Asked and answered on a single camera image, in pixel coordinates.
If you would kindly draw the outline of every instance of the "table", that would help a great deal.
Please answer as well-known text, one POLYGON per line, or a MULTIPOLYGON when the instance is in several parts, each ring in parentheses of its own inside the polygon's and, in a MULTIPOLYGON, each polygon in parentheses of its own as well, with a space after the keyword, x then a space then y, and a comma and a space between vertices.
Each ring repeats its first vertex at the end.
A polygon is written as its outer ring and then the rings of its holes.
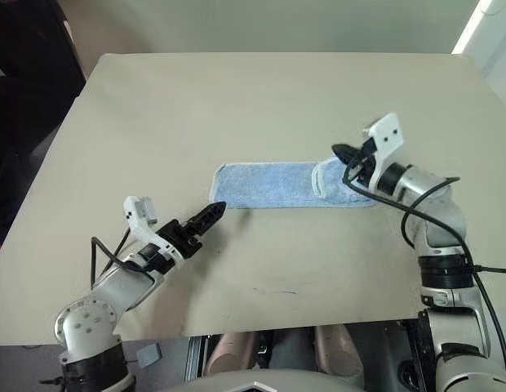
MULTIPOLYGON (((506 109, 471 60, 103 56, 1 250, 0 345, 54 342, 55 316, 88 292, 89 238, 115 248, 127 195, 153 198, 159 224, 187 219, 207 204, 220 164, 322 160, 334 143, 358 145, 361 129, 390 111, 404 163, 462 177, 454 197, 477 263, 506 267, 506 109)), ((117 332, 132 340, 415 317, 419 267, 400 218, 385 206, 228 210, 117 332)), ((484 281, 506 308, 506 276, 484 281)))

